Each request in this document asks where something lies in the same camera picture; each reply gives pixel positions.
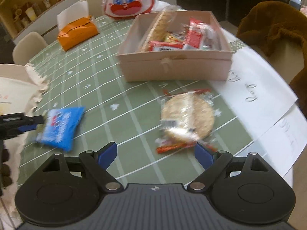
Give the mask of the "blue seaweed snack packet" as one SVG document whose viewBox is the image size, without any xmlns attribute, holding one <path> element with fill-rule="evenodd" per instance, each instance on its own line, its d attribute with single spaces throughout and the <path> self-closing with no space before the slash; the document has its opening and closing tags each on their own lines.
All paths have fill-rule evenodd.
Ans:
<svg viewBox="0 0 307 230">
<path fill-rule="evenodd" d="M 44 111 L 44 124 L 37 127 L 35 142 L 62 149 L 72 150 L 75 130 L 85 112 L 84 106 L 54 108 Z"/>
</svg>

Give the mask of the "round rice cracker packet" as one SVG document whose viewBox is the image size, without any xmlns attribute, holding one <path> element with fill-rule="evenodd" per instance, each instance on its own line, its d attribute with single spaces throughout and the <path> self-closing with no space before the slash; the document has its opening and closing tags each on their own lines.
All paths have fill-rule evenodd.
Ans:
<svg viewBox="0 0 307 230">
<path fill-rule="evenodd" d="M 160 129 L 162 142 L 158 154 L 195 147 L 197 143 L 216 152 L 205 141 L 213 131 L 215 116 L 210 89 L 194 89 L 178 94 L 164 90 L 161 99 Z"/>
</svg>

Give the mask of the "clear small candy packet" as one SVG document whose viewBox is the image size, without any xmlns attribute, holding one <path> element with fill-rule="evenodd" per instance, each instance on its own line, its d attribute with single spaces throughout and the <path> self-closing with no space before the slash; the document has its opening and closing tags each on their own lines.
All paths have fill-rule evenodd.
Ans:
<svg viewBox="0 0 307 230">
<path fill-rule="evenodd" d="M 212 26 L 203 23 L 200 27 L 203 35 L 201 49 L 205 51 L 221 50 L 220 39 Z"/>
</svg>

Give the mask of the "red spicy strip packet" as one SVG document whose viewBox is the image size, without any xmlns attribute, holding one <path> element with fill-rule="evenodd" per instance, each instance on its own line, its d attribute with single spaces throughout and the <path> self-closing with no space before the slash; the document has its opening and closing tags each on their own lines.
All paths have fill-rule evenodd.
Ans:
<svg viewBox="0 0 307 230">
<path fill-rule="evenodd" d="M 197 50 L 200 49 L 203 45 L 203 29 L 201 21 L 190 17 L 189 19 L 189 28 L 186 34 L 183 50 Z"/>
</svg>

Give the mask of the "long cracker stick packet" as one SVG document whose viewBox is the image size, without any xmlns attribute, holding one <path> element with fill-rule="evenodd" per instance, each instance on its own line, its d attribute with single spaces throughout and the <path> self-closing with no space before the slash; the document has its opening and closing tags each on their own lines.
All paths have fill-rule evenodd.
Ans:
<svg viewBox="0 0 307 230">
<path fill-rule="evenodd" d="M 175 19 L 176 11 L 177 7 L 171 5 L 158 13 L 141 41 L 140 52 L 148 51 L 150 41 L 164 42 L 167 29 Z"/>
</svg>

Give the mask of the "small red snack packet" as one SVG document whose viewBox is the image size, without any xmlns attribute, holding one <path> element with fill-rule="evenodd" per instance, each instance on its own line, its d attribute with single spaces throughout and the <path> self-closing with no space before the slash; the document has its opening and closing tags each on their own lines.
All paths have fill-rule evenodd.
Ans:
<svg viewBox="0 0 307 230">
<path fill-rule="evenodd" d="M 165 42 L 150 41 L 148 51 L 173 51 L 182 50 L 183 44 L 170 44 Z"/>
</svg>

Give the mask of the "round bread bun packet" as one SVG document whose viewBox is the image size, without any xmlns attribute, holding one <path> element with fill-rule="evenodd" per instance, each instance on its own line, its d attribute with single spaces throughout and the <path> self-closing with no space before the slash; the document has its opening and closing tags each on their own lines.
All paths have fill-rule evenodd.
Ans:
<svg viewBox="0 0 307 230">
<path fill-rule="evenodd" d="M 167 32 L 164 38 L 164 42 L 170 44 L 183 44 L 185 37 L 185 33 Z"/>
</svg>

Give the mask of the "cream illustrated tote bag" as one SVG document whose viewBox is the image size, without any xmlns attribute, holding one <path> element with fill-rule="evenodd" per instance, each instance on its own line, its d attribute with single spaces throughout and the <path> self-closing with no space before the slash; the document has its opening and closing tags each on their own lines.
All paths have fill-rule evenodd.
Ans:
<svg viewBox="0 0 307 230">
<path fill-rule="evenodd" d="M 1 115 L 24 113 L 32 116 L 48 86 L 47 77 L 38 74 L 31 64 L 1 64 Z M 15 194 L 18 188 L 21 152 L 27 136 L 28 134 L 24 133 L 4 142 L 10 153 L 6 164 L 11 171 L 12 185 L 4 190 L 1 197 L 1 229 L 15 229 L 21 223 L 15 206 Z"/>
</svg>

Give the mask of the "white paper sheet lower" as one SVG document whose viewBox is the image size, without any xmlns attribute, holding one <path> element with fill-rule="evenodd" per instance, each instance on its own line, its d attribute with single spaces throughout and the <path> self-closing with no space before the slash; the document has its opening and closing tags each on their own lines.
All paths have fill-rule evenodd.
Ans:
<svg viewBox="0 0 307 230">
<path fill-rule="evenodd" d="M 293 105 L 257 144 L 256 151 L 284 177 L 306 146 L 306 118 L 298 106 Z"/>
</svg>

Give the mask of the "white paper sheet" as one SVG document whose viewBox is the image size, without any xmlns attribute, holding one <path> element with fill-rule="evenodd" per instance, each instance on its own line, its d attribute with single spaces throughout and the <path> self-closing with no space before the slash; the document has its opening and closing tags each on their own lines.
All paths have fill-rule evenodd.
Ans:
<svg viewBox="0 0 307 230">
<path fill-rule="evenodd" d="M 227 30 L 222 33 L 232 48 L 232 65 L 226 81 L 210 84 L 257 139 L 286 114 L 298 97 L 256 51 Z"/>
<path fill-rule="evenodd" d="M 306 118 L 298 106 L 293 105 L 257 144 L 256 151 L 284 177 L 306 146 Z"/>
</svg>

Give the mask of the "beige chair left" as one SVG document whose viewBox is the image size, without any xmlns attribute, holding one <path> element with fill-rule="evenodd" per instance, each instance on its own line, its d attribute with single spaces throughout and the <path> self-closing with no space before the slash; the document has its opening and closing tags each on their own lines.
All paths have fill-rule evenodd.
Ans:
<svg viewBox="0 0 307 230">
<path fill-rule="evenodd" d="M 30 32 L 14 47 L 12 59 L 17 65 L 26 65 L 36 54 L 48 46 L 37 32 Z"/>
</svg>

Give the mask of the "orange tissue box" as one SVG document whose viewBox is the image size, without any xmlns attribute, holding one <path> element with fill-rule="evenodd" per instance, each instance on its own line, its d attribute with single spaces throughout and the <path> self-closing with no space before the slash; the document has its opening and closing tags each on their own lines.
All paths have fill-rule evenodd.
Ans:
<svg viewBox="0 0 307 230">
<path fill-rule="evenodd" d="M 94 17 L 82 17 L 67 24 L 57 35 L 57 40 L 64 51 L 99 34 Z"/>
</svg>

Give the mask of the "pink cardboard box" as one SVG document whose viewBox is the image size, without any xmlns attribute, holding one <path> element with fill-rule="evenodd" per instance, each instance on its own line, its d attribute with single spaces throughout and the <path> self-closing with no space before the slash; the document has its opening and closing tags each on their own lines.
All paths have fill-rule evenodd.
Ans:
<svg viewBox="0 0 307 230">
<path fill-rule="evenodd" d="M 179 31 L 191 18 L 198 19 L 212 26 L 219 39 L 219 50 L 142 52 L 142 39 L 157 15 L 156 12 L 138 15 L 118 49 L 116 56 L 126 81 L 227 80 L 232 65 L 232 52 L 212 12 L 177 11 L 169 31 Z"/>
</svg>

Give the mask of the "white tissue paper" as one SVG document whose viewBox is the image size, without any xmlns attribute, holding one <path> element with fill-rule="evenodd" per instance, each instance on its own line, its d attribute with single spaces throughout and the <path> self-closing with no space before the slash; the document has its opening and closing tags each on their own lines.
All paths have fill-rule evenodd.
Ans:
<svg viewBox="0 0 307 230">
<path fill-rule="evenodd" d="M 66 25 L 80 18 L 88 17 L 89 9 L 87 1 L 79 1 L 57 15 L 58 30 L 61 31 Z"/>
</svg>

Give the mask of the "beige chair middle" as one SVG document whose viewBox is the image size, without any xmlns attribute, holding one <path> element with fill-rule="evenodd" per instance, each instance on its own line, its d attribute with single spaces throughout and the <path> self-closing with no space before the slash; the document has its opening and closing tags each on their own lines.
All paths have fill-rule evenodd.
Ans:
<svg viewBox="0 0 307 230">
<path fill-rule="evenodd" d="M 102 0 L 81 0 L 81 2 L 87 1 L 89 14 L 95 18 L 99 18 L 104 15 L 102 10 Z"/>
</svg>

